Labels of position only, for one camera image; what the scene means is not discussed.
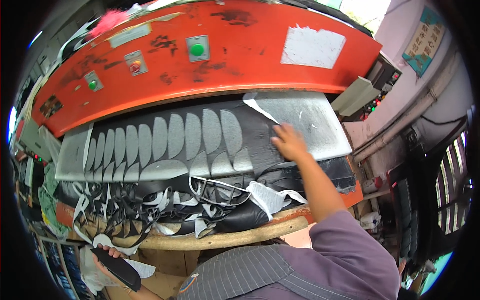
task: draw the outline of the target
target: red emergency stop button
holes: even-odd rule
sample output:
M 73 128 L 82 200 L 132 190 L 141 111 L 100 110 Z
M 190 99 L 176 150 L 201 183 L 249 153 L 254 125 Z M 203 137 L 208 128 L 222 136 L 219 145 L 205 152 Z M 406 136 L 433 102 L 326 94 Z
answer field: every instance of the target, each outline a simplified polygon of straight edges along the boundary
M 137 61 L 134 61 L 131 65 L 130 65 L 130 72 L 132 74 L 137 74 L 138 72 L 140 72 L 140 66 L 142 65 L 142 62 L 137 60 Z

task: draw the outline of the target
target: sign with chinese text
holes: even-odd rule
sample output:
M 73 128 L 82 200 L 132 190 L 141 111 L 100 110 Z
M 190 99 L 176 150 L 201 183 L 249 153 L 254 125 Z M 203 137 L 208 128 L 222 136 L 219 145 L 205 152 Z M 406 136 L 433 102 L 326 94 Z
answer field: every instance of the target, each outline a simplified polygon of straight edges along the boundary
M 425 7 L 420 24 L 402 57 L 422 77 L 430 65 L 445 33 L 443 19 L 430 8 Z

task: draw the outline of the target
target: pink feather duster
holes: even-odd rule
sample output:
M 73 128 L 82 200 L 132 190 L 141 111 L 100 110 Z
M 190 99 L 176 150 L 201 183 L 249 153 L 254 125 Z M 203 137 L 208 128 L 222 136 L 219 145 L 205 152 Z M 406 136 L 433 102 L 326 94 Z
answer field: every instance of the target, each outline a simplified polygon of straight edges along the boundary
M 122 12 L 117 9 L 109 10 L 101 17 L 96 27 L 90 30 L 88 37 L 95 38 L 127 20 L 127 12 Z

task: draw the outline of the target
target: purple shirt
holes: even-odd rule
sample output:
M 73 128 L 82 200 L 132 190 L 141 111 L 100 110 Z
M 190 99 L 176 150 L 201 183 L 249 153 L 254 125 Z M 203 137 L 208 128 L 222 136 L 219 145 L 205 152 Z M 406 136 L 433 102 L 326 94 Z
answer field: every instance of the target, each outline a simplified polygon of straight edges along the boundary
M 339 211 L 310 230 L 312 249 L 280 245 L 292 268 L 316 282 L 365 299 L 396 300 L 400 275 L 395 259 L 372 238 L 348 211 Z M 300 300 L 279 283 L 236 299 Z

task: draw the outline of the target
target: window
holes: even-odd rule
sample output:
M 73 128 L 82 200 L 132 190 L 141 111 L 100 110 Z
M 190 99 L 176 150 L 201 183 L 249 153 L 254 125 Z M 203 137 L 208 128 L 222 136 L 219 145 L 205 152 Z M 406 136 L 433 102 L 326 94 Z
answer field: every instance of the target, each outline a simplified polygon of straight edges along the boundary
M 466 172 L 465 134 L 462 133 L 445 151 L 435 183 L 438 226 L 445 235 L 459 230 L 465 224 L 470 203 L 465 201 L 464 190 L 471 189 L 471 180 L 467 185 L 462 182 Z

